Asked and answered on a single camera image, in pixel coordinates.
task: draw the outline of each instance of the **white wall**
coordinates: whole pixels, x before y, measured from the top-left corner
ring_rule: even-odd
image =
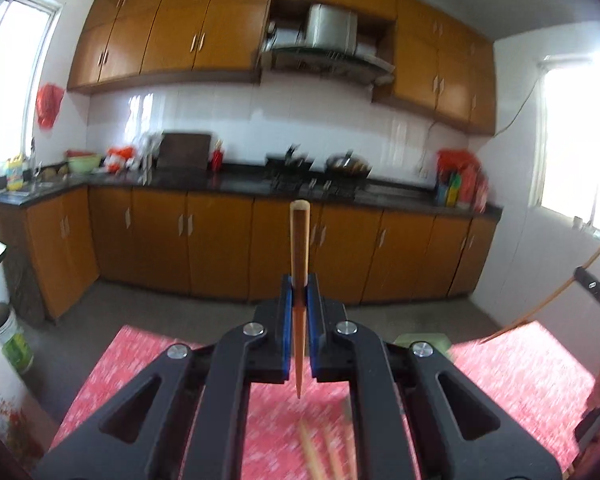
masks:
[[[544,28],[495,43],[498,130],[514,117],[545,56],[600,52],[600,23]],[[490,180],[490,201],[504,207],[472,300],[501,324],[533,308],[586,261],[600,241],[571,229],[571,219],[530,206],[541,90],[506,132],[471,139]],[[600,258],[592,266],[600,278]],[[537,317],[589,370],[600,366],[600,307],[572,285]]]
[[[61,6],[56,28],[48,42],[48,50],[40,72],[40,84],[54,83],[65,88],[84,20],[93,0],[52,0]],[[67,148],[83,148],[86,144],[89,98],[65,94],[56,124],[51,131],[41,132],[34,120],[38,161],[58,162]],[[0,299],[8,301],[8,293],[0,267]]]
[[[266,153],[285,153],[290,144],[315,159],[348,149],[373,166],[372,176],[426,182],[420,162],[431,120],[371,103],[370,91],[315,76],[265,73],[260,86],[183,84],[92,96],[87,147],[104,152],[131,142],[125,135],[129,101],[153,93],[151,131],[208,131],[222,139],[227,160],[263,164]],[[440,147],[466,148],[468,139],[437,124],[427,141],[426,166]],[[428,172],[432,182],[434,172]]]

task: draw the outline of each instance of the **red plastic bag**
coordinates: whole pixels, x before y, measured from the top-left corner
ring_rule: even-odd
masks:
[[[36,112],[38,113],[38,126],[40,128],[50,130],[54,127],[63,97],[64,90],[50,83],[38,89]]]

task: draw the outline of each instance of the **lower cabinet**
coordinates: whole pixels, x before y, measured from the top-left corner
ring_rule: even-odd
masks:
[[[89,209],[100,275],[114,282],[141,285],[131,215],[131,189],[91,187]]]
[[[360,302],[381,215],[379,210],[332,205],[322,207],[316,235],[314,272],[324,297],[346,304]]]
[[[495,231],[496,222],[493,220],[485,218],[472,220],[458,270],[449,289],[449,296],[462,296],[474,291],[480,280]]]
[[[187,196],[191,293],[244,300],[249,294],[249,246],[253,199]]]
[[[464,250],[469,223],[467,218],[436,217],[413,291],[414,300],[446,297]]]
[[[186,193],[135,188],[131,197],[136,262],[142,285],[189,294]]]
[[[64,314],[98,277],[86,188],[27,209],[29,251],[49,316]]]
[[[385,211],[362,301],[410,300],[424,261],[433,216]]]

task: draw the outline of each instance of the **red tablecloth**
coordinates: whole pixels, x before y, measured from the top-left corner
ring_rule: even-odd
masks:
[[[122,328],[69,408],[52,447],[173,342],[130,326]],[[455,345],[451,352],[456,366],[551,451],[563,469],[571,463],[578,452],[573,428],[580,420],[593,377],[544,327],[531,323],[484,345]],[[348,384],[318,384],[311,378],[308,361],[300,400],[295,384],[292,370],[286,384],[251,387],[243,478],[310,478],[298,439],[301,416],[326,470],[321,430],[326,424],[332,425],[336,447],[346,464],[342,400],[349,393]]]

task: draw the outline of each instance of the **kitchen utensil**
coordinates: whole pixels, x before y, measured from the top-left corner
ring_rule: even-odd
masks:
[[[366,178],[371,172],[369,163],[361,157],[353,156],[353,150],[349,150],[345,155],[331,155],[327,159],[324,167],[325,173],[336,176],[355,176]]]
[[[291,285],[293,287],[294,355],[296,358],[296,394],[302,392],[302,363],[306,332],[306,284],[309,273],[309,215],[307,200],[294,200],[290,206]]]
[[[160,143],[158,168],[206,170],[210,146],[208,133],[165,133]]]

